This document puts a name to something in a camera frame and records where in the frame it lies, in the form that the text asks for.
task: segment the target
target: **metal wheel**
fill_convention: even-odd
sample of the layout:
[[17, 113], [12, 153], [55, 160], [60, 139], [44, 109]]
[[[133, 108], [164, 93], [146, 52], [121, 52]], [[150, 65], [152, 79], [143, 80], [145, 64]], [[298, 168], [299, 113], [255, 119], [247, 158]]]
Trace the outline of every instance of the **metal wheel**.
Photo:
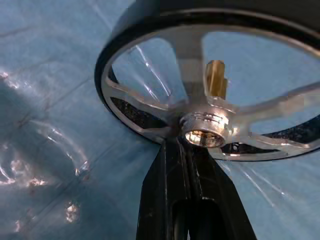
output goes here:
[[[311, 10], [319, 4], [311, 1], [305, 6], [310, 11], [300, 11], [286, 0], [271, 1], [267, 7], [260, 0], [254, 5], [233, 0], [224, 4], [176, 2], [138, 1], [120, 19], [95, 71], [97, 91], [111, 111], [152, 141], [161, 143], [182, 135], [188, 142], [208, 148], [214, 159], [265, 161], [318, 150], [320, 115], [280, 132], [260, 135], [250, 129], [259, 121], [320, 106], [320, 81], [256, 105], [235, 105], [224, 99], [227, 84], [223, 63], [218, 59], [204, 62], [202, 39], [214, 31], [245, 32], [286, 41], [320, 57], [320, 15]], [[174, 50], [188, 96], [184, 101], [162, 104], [119, 84], [115, 78], [115, 59], [154, 37], [165, 40]]]

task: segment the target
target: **blue surface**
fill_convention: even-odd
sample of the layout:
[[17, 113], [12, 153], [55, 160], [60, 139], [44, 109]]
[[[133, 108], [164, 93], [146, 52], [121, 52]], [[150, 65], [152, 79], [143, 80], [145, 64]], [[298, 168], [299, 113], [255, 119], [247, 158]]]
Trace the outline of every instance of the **blue surface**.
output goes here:
[[[0, 0], [1, 240], [135, 239], [142, 181], [159, 146], [108, 112], [93, 80], [98, 54], [131, 2]], [[216, 32], [203, 45], [206, 60], [225, 62], [232, 103], [319, 81], [320, 61], [282, 43]], [[151, 86], [160, 101], [184, 94], [172, 50], [159, 40], [122, 56], [116, 74], [144, 94]], [[255, 130], [284, 129], [319, 112]], [[319, 160], [312, 153], [220, 162], [259, 240], [319, 238]]]

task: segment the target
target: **wheel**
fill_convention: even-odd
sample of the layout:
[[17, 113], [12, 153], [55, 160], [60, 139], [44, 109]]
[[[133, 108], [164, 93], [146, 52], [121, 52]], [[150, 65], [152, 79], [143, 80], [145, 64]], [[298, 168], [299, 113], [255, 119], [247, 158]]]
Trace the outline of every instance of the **wheel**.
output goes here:
[[[265, 161], [308, 154], [320, 149], [320, 115], [264, 135], [251, 132], [250, 127], [255, 122], [319, 106], [320, 81], [252, 106], [229, 103], [217, 91], [224, 84], [223, 75], [216, 73], [212, 77], [211, 71], [213, 80], [208, 81], [201, 40], [213, 31], [244, 32], [285, 41], [319, 58], [319, 9], [317, 0], [138, 0], [120, 18], [97, 60], [97, 92], [124, 124], [157, 143], [182, 135], [188, 142], [208, 148], [213, 158], [228, 161]], [[154, 37], [173, 48], [186, 100], [159, 103], [118, 83], [113, 62]], [[213, 61], [211, 67], [217, 70], [216, 63]], [[215, 89], [210, 90], [212, 83]]]

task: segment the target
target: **plastic sheet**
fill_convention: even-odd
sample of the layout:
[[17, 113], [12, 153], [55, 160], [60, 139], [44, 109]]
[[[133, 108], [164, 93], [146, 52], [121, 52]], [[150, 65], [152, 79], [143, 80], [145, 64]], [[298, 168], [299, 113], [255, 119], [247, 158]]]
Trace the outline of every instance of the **plastic sheet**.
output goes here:
[[[1, 240], [135, 239], [142, 181], [159, 146], [108, 112], [93, 80], [98, 54], [131, 3], [0, 0]], [[204, 44], [214, 40], [206, 58], [227, 65], [231, 102], [251, 104], [319, 80], [317, 59], [281, 43], [226, 34], [208, 36]], [[115, 72], [159, 101], [184, 97], [165, 43], [133, 48]], [[288, 124], [312, 114], [319, 112], [312, 109]], [[288, 127], [279, 124], [256, 129]], [[314, 152], [219, 163], [259, 240], [316, 240], [319, 160]]]

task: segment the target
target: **wheel spoke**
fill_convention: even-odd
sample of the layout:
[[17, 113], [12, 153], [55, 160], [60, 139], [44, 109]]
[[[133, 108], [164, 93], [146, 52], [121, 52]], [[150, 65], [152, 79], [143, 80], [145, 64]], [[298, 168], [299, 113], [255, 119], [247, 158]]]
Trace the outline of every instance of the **wheel spoke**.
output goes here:
[[253, 132], [241, 139], [242, 143], [264, 150], [279, 150], [289, 155], [303, 154], [309, 151], [312, 144], [303, 144], [296, 141], [280, 138], [270, 138]]
[[153, 99], [141, 96], [139, 93], [124, 85], [120, 85], [107, 79], [102, 84], [102, 91], [105, 96], [109, 98], [116, 98], [123, 100], [140, 111], [149, 113], [158, 119], [168, 123], [170, 112], [167, 104], [161, 104]]
[[194, 28], [171, 29], [161, 38], [171, 44], [180, 70], [180, 77], [188, 97], [205, 96], [202, 38], [204, 30]]
[[240, 107], [235, 123], [250, 124], [280, 118], [320, 105], [320, 82], [297, 88], [287, 94], [253, 106]]

